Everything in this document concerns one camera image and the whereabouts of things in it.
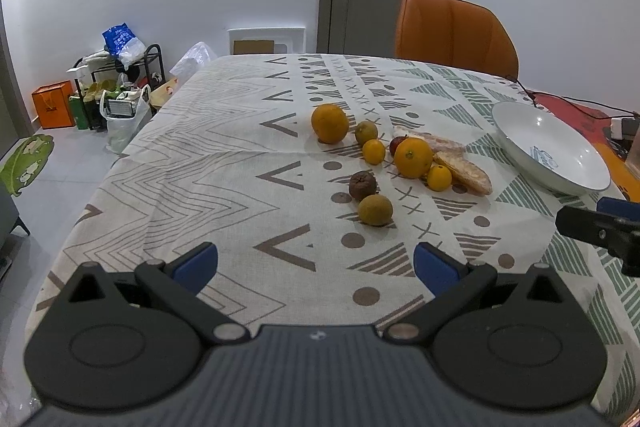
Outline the patterned white tablecloth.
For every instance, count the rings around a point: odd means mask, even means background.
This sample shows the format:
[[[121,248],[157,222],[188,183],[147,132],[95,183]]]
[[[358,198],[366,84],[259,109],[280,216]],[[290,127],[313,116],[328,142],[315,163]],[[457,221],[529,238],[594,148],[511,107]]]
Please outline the patterned white tablecloth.
[[[385,326],[430,299],[412,252],[434,244],[460,261],[520,273],[557,269],[608,351],[594,404],[613,421],[639,405],[639,284],[602,249],[554,226],[566,197],[518,171],[502,149],[492,108],[526,95],[479,72],[355,55],[218,58],[188,80],[114,162],[74,225],[28,319],[34,329],[74,270],[95,261],[127,271],[216,244],[216,277],[202,299],[236,321]],[[322,144],[314,109],[329,103],[352,124],[458,142],[489,176],[487,196],[462,184],[434,192],[390,160],[373,168],[393,205],[384,228],[360,222],[350,177],[366,168],[356,140]]]

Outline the small red apple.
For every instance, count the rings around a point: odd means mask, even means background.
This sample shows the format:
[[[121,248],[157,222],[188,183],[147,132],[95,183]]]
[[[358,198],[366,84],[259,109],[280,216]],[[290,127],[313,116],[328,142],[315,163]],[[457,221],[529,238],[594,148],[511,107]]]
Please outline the small red apple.
[[[395,156],[398,146],[402,142],[404,142],[405,139],[407,139],[407,135],[398,135],[398,136],[395,136],[395,138],[392,141],[390,141],[390,146],[388,147],[388,149],[390,150],[390,155]]]

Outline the peeled pomelo segment front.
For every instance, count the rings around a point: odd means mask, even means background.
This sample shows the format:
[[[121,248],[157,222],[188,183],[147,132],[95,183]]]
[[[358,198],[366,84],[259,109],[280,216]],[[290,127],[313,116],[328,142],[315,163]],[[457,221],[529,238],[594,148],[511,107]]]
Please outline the peeled pomelo segment front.
[[[473,192],[485,196],[492,193],[492,184],[488,174],[462,154],[441,150],[435,154],[434,161],[447,167],[454,178]]]

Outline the blue plastic bag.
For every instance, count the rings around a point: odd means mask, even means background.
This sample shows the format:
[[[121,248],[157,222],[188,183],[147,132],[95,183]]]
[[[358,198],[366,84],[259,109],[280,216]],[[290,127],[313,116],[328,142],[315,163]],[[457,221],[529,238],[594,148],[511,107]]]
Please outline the blue plastic bag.
[[[102,32],[105,49],[111,56],[117,56],[136,36],[126,23],[112,26]]]

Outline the clear plastic bag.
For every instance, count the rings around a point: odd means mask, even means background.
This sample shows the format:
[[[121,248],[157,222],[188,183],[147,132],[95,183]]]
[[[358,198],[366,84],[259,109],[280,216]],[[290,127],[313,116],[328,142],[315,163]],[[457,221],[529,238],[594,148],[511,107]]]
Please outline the clear plastic bag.
[[[179,82],[186,82],[204,66],[216,60],[217,54],[205,42],[194,43],[180,60],[169,69],[170,75]]]

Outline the small green-brown fruit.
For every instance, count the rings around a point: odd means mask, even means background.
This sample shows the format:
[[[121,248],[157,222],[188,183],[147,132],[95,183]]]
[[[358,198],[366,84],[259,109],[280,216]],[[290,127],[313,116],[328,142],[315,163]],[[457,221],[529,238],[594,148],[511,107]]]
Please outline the small green-brown fruit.
[[[361,121],[354,129],[355,139],[360,147],[370,140],[378,139],[378,127],[372,121]]]

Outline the orange paper bag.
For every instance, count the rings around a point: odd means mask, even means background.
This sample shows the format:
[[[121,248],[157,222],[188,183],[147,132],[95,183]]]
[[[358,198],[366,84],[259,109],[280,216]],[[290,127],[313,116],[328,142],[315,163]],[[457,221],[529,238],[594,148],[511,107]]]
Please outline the orange paper bag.
[[[73,94],[70,80],[46,84],[32,92],[32,103],[42,129],[74,127],[68,98]]]

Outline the green-brown round fruit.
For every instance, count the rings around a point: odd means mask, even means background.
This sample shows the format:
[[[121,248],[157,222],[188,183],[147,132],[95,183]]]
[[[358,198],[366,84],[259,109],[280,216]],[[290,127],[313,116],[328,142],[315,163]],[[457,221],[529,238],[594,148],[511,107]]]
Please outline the green-brown round fruit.
[[[392,202],[382,194],[365,197],[358,205],[358,216],[362,223],[371,227],[384,227],[393,220]]]

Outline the green leaf floor mat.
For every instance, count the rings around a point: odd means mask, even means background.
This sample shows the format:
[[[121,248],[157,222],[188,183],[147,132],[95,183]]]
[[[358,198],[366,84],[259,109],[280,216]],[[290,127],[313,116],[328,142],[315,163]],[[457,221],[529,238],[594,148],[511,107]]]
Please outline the green leaf floor mat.
[[[18,197],[35,181],[54,149],[48,134],[34,134],[25,139],[1,167],[1,181],[11,196]]]

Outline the black metal rack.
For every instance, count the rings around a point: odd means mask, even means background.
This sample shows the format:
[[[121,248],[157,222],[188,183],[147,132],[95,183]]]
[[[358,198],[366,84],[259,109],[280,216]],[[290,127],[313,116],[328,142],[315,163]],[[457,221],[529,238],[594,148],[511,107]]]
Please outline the black metal rack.
[[[79,100],[82,117],[92,131],[106,129],[98,109],[99,97],[107,87],[144,87],[155,89],[166,81],[162,49],[157,43],[148,46],[142,57],[128,68],[107,50],[78,58],[68,70]]]

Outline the orange leather chair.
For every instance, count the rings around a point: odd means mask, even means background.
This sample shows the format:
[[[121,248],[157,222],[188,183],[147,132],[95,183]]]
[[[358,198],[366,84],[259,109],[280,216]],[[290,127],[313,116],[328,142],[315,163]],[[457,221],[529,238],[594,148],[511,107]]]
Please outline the orange leather chair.
[[[520,64],[506,28],[491,10],[463,0],[402,0],[395,56],[518,79]]]

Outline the small tangerine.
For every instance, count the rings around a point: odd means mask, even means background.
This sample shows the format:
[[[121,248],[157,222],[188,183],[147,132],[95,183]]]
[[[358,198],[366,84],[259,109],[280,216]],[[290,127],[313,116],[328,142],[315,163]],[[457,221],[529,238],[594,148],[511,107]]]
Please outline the small tangerine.
[[[446,191],[452,184],[452,173],[444,165],[434,164],[426,175],[426,186],[434,192]]]
[[[372,139],[363,144],[361,152],[362,157],[367,164],[377,166],[382,164],[385,159],[386,147],[382,141]]]

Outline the white ceramic plate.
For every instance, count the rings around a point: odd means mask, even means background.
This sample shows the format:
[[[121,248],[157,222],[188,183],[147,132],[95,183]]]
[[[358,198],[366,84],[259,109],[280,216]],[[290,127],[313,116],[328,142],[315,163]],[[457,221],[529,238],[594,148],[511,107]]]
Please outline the white ceramic plate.
[[[611,175],[599,152],[553,114],[524,103],[499,102],[491,117],[506,153],[541,185],[576,196],[610,186]]]

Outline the large orange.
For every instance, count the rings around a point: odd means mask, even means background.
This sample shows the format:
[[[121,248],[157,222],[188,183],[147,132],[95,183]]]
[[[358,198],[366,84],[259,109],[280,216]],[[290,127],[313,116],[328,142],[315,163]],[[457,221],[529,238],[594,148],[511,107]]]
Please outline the large orange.
[[[434,153],[428,143],[419,138],[406,138],[395,150],[394,164],[407,179],[419,179],[431,168]]]
[[[332,145],[345,138],[349,130],[349,121],[340,106],[322,104],[311,114],[311,128],[320,142]]]

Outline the white plastic bag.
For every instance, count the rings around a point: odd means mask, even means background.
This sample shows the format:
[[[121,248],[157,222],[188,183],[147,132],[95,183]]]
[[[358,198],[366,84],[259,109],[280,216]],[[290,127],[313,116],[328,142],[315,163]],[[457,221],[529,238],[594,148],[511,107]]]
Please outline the white plastic bag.
[[[99,111],[106,121],[107,150],[122,153],[134,136],[152,118],[149,86],[134,91],[122,91],[113,98],[112,91],[103,91]]]

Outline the dark wrinkled red fruit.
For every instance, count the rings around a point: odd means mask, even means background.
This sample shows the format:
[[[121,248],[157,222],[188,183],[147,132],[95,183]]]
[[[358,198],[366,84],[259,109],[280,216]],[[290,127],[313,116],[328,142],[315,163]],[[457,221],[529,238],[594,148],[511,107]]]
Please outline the dark wrinkled red fruit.
[[[349,178],[349,195],[357,202],[378,193],[378,182],[370,171],[359,171]]]

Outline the red orange cartoon mat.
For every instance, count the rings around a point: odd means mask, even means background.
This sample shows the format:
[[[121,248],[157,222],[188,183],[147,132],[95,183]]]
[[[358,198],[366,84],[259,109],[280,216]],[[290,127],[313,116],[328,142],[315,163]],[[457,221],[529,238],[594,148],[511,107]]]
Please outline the red orange cartoon mat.
[[[557,95],[536,91],[533,95],[538,104],[577,130],[597,149],[620,193],[631,202],[639,202],[639,180],[627,169],[622,154],[608,141],[606,134],[611,118],[599,109]]]

